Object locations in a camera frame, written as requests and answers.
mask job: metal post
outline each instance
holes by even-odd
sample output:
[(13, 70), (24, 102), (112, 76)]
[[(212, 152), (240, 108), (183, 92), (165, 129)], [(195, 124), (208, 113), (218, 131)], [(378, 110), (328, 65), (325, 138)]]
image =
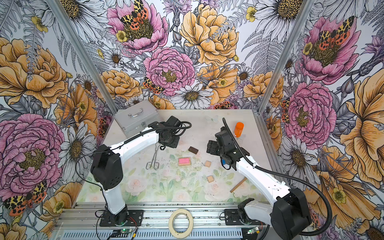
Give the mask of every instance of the metal post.
[(311, 12), (311, 9), (313, 7), (314, 2), (315, 2), (314, 0), (304, 0), (303, 1), (301, 8), (300, 8), (300, 11), (297, 14), (297, 18), (295, 20), (295, 25), (293, 26), (291, 33), (287, 37), (283, 51), (280, 55), (279, 60), (277, 61), (275, 69), (273, 70), (271, 81), (269, 82), (269, 84), (265, 90), (265, 93), (263, 95), (262, 102), (259, 105), (258, 114), (261, 114), (264, 111), (265, 106), (266, 106), (267, 102), (269, 101), (269, 98), (272, 95), (273, 89), (275, 88), (277, 82), (279, 81), (281, 71), (283, 70), (285, 63), (287, 62), (287, 60), (290, 56), (291, 50), (293, 49), (293, 46), (295, 44), (297, 44), (297, 37), (299, 36), (301, 30), (305, 26), (305, 22), (307, 21), (307, 19), (309, 17), (309, 14)]
[(100, 90), (101, 95), (104, 97), (105, 102), (110, 108), (112, 115), (115, 115), (118, 111), (118, 108), (113, 101), (113, 98), (109, 94), (104, 82), (102, 81), (95, 65), (93, 64), (91, 57), (88, 55), (88, 52), (85, 49), (79, 35), (75, 32), (73, 24), (65, 12), (63, 6), (61, 5), (60, 0), (49, 0), (46, 1), (46, 3), (48, 4), (52, 13), (55, 15), (56, 19), (60, 22), (60, 26), (64, 30), (67, 40), (73, 45), (77, 54), (83, 61), (91, 78), (95, 82), (97, 88)]

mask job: metal toolbox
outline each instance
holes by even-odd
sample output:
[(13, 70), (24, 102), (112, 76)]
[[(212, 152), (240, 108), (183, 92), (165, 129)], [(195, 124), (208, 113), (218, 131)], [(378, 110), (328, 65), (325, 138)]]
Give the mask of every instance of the metal toolbox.
[(155, 121), (164, 121), (157, 109), (147, 100), (127, 109), (119, 109), (114, 118), (128, 138), (138, 134)]

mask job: table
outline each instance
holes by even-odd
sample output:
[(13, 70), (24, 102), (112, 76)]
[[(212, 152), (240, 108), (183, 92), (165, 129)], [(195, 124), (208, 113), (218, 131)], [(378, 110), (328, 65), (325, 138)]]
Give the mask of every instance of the table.
[[(228, 126), (233, 130), (237, 122), (244, 123), (243, 133), (238, 143), (247, 150), (261, 167), (271, 169), (259, 134), (252, 110), (249, 109), (215, 109), (215, 110), (159, 110), (160, 116), (166, 121), (170, 116), (180, 121), (189, 121), (192, 128), (187, 129), (180, 137), (176, 149), (167, 147), (159, 151), (157, 161), (160, 168), (146, 170), (151, 161), (155, 146), (149, 146), (126, 161), (123, 166), (124, 178), (121, 191), (126, 203), (133, 202), (242, 202), (252, 197), (266, 202), (263, 194), (246, 180), (233, 193), (230, 193), (244, 176), (237, 171), (225, 170), (218, 156), (206, 153), (209, 140), (215, 140), (215, 134), (223, 125), (225, 117)], [(113, 121), (104, 139), (110, 146), (125, 140), (126, 137), (116, 121)], [(195, 155), (188, 151), (192, 146), (199, 150)], [(190, 157), (190, 166), (178, 166), (179, 157)], [(207, 176), (214, 181), (208, 183)], [(87, 180), (94, 181), (92, 174)], [(103, 202), (100, 188), (85, 183), (77, 198), (77, 202)]]

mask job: tape roll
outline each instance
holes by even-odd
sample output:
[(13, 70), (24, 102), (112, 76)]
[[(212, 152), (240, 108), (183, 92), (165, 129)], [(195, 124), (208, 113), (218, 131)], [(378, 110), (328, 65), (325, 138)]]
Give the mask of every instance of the tape roll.
[[(173, 228), (173, 221), (180, 214), (186, 215), (187, 218), (188, 218), (188, 221), (189, 221), (188, 229), (185, 232), (182, 232), (182, 233), (178, 233)], [(192, 232), (192, 229), (193, 229), (193, 217), (192, 217), (192, 214), (188, 210), (177, 209), (176, 211), (174, 211), (172, 213), (172, 215), (169, 218), (168, 228), (169, 228), (169, 231), (172, 234), (172, 236), (174, 236), (175, 238), (178, 238), (178, 239), (186, 238), (187, 236), (189, 236), (189, 234)]]

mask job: orange bottle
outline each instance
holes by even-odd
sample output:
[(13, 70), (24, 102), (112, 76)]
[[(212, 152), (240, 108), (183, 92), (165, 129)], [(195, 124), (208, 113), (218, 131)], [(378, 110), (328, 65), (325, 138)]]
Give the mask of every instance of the orange bottle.
[(233, 132), (235, 137), (240, 137), (243, 132), (244, 124), (242, 122), (238, 122), (235, 127), (235, 131)]

